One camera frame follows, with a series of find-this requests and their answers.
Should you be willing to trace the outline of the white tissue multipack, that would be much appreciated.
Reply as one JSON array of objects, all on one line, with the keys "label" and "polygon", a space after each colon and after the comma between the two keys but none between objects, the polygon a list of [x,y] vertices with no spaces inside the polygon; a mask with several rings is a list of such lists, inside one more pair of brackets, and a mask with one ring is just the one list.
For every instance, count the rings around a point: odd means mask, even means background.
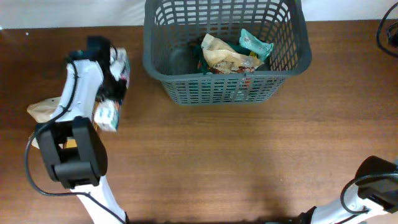
[{"label": "white tissue multipack", "polygon": [[[116,80],[127,81],[126,88],[128,89],[131,68],[126,49],[111,49],[111,63],[111,73]],[[102,131],[116,132],[118,130],[123,101],[124,98],[119,101],[107,99],[99,102],[94,120]]]}]

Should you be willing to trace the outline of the green Nescafe coffee bag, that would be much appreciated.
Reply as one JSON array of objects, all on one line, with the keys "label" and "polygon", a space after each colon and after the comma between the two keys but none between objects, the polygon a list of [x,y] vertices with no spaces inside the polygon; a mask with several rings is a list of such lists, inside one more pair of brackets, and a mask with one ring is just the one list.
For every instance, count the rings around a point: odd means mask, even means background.
[{"label": "green Nescafe coffee bag", "polygon": [[[235,51],[240,54],[250,55],[253,57],[257,57],[257,54],[254,52],[236,44],[227,43],[230,45]],[[201,49],[201,45],[194,45],[192,47],[193,54],[195,59],[197,60],[197,70],[202,72],[203,74],[215,74],[219,75],[218,78],[206,78],[200,81],[198,84],[193,85],[193,91],[195,93],[201,92],[202,102],[204,103],[231,103],[233,101],[242,102],[244,99],[245,92],[249,89],[251,84],[250,78],[228,78],[228,75],[234,74],[246,74],[252,72],[245,73],[217,73],[215,69],[212,69],[208,66],[206,60],[203,57],[203,51]]]}]

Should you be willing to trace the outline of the beige snack bag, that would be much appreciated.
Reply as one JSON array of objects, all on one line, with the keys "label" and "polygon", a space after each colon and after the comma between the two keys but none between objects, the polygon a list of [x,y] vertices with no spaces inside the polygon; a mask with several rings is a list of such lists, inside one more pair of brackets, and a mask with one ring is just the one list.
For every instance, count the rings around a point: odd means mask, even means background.
[{"label": "beige snack bag", "polygon": [[257,57],[240,54],[223,40],[206,34],[201,43],[203,57],[217,73],[253,72],[264,62]]}]

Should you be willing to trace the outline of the teal wet wipes pack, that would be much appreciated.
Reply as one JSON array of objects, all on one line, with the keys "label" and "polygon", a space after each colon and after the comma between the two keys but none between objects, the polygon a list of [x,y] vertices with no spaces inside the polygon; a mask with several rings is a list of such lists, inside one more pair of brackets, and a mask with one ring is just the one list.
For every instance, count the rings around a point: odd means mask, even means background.
[{"label": "teal wet wipes pack", "polygon": [[270,56],[274,44],[262,42],[257,37],[252,35],[246,29],[241,29],[241,36],[239,38],[240,46],[254,52],[257,54],[258,59],[261,61],[265,61],[268,56]]}]

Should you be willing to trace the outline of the red spaghetti pasta pack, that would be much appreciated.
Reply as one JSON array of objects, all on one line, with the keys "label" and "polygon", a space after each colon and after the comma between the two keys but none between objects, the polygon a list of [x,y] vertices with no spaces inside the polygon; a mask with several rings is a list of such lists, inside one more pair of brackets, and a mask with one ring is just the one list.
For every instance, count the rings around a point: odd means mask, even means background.
[{"label": "red spaghetti pasta pack", "polygon": [[[98,102],[94,103],[94,107],[93,107],[93,111],[92,111],[92,115],[91,115],[91,123],[96,132],[98,132],[99,126],[95,123],[94,117],[95,117],[95,112],[96,112],[98,105],[99,105]],[[67,141],[62,145],[62,149],[69,149],[69,148],[73,148],[73,147],[77,147],[76,140],[73,138],[67,138]]]}]

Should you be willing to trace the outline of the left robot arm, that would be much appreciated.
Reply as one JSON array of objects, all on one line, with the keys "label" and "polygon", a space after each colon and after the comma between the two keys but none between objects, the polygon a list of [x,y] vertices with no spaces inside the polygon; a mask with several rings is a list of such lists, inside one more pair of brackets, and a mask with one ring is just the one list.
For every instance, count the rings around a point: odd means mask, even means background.
[{"label": "left robot arm", "polygon": [[67,80],[50,120],[38,123],[30,141],[37,141],[45,168],[76,196],[94,223],[128,223],[106,179],[108,155],[95,126],[114,131],[129,84],[129,58],[109,39],[89,36],[87,48],[65,59]]}]

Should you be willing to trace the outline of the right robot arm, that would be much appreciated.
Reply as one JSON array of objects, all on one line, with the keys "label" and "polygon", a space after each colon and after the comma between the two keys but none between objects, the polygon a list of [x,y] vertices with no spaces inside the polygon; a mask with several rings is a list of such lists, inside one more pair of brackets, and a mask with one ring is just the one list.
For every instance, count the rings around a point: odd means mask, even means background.
[{"label": "right robot arm", "polygon": [[359,166],[340,197],[301,213],[298,224],[361,223],[397,212],[397,164],[370,156]]}]

